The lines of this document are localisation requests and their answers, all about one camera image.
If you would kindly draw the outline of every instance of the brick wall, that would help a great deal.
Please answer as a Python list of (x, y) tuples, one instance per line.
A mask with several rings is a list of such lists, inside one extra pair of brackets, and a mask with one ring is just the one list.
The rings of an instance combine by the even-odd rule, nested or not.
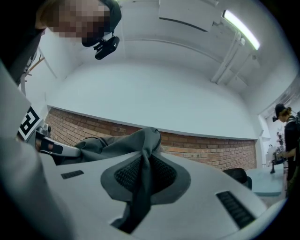
[[(129, 135), (139, 130), (112, 122), (87, 118), (52, 108), (45, 120), (51, 138), (75, 145), (87, 137)], [(161, 132), (162, 148), (170, 154), (214, 166), (220, 170), (256, 168), (254, 140), (227, 140)]]

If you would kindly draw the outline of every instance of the black cap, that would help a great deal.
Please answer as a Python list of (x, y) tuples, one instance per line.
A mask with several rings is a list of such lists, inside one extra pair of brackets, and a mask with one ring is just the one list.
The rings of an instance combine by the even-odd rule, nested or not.
[(104, 28), (99, 29), (98, 32), (94, 33), (93, 37), (82, 38), (82, 45), (85, 47), (91, 47), (99, 43), (105, 33), (111, 33), (114, 31), (122, 18), (121, 8), (116, 0), (101, 0), (101, 2), (109, 8), (109, 21), (105, 22)]
[(280, 114), (284, 109), (286, 109), (286, 107), (285, 107), (282, 103), (279, 103), (279, 104), (276, 105), (276, 107), (275, 107), (275, 114), (276, 114), (277, 119), (278, 119), (278, 117), (279, 117), (279, 114)]

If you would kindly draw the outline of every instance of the light blue table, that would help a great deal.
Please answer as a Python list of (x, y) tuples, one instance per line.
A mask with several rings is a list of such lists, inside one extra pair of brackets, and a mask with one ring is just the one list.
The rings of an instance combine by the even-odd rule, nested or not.
[(284, 189), (284, 165), (275, 165), (273, 174), (270, 174), (271, 169), (272, 166), (246, 171), (252, 179), (252, 192), (258, 196), (279, 196)]

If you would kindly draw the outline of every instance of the ceiling light fixture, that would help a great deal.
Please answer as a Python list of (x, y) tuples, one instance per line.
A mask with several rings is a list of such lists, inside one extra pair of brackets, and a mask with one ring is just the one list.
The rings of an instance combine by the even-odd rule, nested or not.
[(253, 47), (256, 50), (259, 49), (260, 43), (253, 35), (253, 33), (246, 27), (246, 25), (240, 19), (238, 19), (234, 14), (232, 14), (228, 10), (224, 11), (223, 17), (231, 24), (233, 24), (237, 29), (239, 29), (241, 33), (250, 41), (250, 43), (253, 45)]

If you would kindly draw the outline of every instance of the mesh panel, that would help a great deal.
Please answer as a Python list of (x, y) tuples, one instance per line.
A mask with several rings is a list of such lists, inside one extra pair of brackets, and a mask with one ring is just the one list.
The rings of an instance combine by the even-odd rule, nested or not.
[(158, 193), (175, 182), (177, 173), (174, 168), (155, 156), (151, 156), (150, 164), (153, 174), (153, 194)]
[(117, 182), (130, 192), (133, 192), (136, 187), (138, 174), (140, 171), (141, 158), (142, 157), (119, 169), (114, 174)]

